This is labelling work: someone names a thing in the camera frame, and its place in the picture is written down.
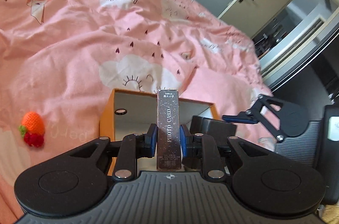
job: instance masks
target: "barcode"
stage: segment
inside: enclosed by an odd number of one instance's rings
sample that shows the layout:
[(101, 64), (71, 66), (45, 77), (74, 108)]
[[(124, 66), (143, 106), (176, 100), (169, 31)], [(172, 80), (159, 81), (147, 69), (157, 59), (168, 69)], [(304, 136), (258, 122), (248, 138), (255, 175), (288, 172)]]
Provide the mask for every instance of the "barcode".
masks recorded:
[(167, 166), (167, 167), (175, 166), (175, 160), (166, 160), (165, 166)]

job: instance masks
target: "orange crochet toy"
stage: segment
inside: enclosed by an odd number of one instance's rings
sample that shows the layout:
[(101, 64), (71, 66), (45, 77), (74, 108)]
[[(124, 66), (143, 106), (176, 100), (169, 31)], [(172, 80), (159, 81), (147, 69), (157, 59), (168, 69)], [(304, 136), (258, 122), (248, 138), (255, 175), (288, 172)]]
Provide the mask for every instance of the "orange crochet toy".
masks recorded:
[(26, 113), (22, 118), (19, 130), (29, 146), (41, 147), (43, 145), (45, 126), (38, 113), (33, 111)]

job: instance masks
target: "orange knitted ball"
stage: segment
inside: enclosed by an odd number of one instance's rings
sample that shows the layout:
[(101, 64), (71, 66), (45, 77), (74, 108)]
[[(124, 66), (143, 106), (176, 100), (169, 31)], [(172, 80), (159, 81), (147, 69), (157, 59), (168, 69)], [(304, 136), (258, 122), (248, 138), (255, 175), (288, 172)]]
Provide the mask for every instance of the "orange knitted ball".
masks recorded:
[(23, 116), (21, 125), (26, 129), (27, 132), (31, 134), (44, 135), (45, 126), (42, 118), (36, 112), (28, 112)]

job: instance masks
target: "open cardboard box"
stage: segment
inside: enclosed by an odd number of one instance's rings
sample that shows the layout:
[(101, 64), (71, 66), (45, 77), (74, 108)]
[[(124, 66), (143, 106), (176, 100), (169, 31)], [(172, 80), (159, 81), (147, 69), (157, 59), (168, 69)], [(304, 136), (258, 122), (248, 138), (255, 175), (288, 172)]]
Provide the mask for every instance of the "open cardboard box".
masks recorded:
[[(124, 115), (115, 111), (125, 109)], [(190, 127), (193, 115), (219, 120), (214, 104), (179, 98), (180, 124)], [(124, 136), (137, 132), (147, 133), (150, 124), (157, 123), (157, 95), (122, 89), (113, 89), (100, 118), (100, 137), (108, 136), (111, 141), (120, 141)], [(112, 174), (115, 159), (109, 171)], [(138, 170), (156, 170), (157, 160), (138, 159)]]

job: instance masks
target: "bed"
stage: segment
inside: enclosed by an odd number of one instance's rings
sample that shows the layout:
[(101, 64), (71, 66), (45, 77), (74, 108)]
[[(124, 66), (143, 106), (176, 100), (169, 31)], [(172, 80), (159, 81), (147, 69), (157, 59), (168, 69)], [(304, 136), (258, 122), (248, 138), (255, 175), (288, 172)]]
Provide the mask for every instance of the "bed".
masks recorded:
[[(0, 12), (1, 224), (23, 213), (13, 193), (23, 170), (98, 136), (113, 88), (178, 89), (220, 115), (270, 95), (253, 42), (194, 0), (0, 0)], [(44, 120), (43, 148), (20, 136), (28, 111)], [(260, 124), (237, 135), (274, 149)]]

